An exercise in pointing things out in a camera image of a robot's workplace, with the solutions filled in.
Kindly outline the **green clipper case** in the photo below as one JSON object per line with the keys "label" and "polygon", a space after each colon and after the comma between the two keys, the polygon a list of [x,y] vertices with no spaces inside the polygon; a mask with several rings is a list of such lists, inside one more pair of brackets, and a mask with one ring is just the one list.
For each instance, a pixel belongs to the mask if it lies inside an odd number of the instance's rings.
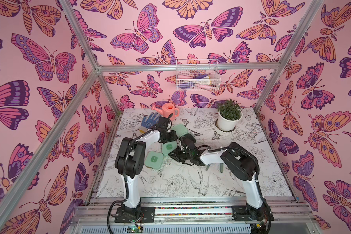
{"label": "green clipper case", "polygon": [[144,161],[144,165],[147,168],[159,170],[162,167],[164,161],[164,155],[159,152],[149,151]]}

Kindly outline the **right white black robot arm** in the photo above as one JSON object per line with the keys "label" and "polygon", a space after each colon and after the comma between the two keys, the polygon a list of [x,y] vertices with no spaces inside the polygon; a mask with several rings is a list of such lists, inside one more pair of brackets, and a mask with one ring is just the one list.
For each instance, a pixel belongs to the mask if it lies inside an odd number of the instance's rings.
{"label": "right white black robot arm", "polygon": [[245,206],[233,206],[232,220],[270,223],[274,220],[271,208],[264,198],[260,184],[260,166],[258,160],[238,143],[212,149],[211,146],[196,146],[196,140],[190,134],[179,138],[176,149],[168,156],[178,163],[189,166],[224,164],[236,179],[240,180],[246,195]]}

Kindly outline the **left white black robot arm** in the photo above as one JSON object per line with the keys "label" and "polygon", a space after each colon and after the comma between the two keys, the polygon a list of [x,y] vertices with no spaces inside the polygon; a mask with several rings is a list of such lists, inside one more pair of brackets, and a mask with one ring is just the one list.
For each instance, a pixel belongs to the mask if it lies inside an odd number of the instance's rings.
{"label": "left white black robot arm", "polygon": [[145,161],[146,147],[159,142],[170,132],[172,121],[169,117],[161,117],[157,124],[135,138],[125,137],[120,145],[115,160],[115,168],[122,177],[124,199],[120,200],[120,211],[117,214],[129,222],[136,222],[142,214],[141,197],[138,191],[137,177],[140,175]]}

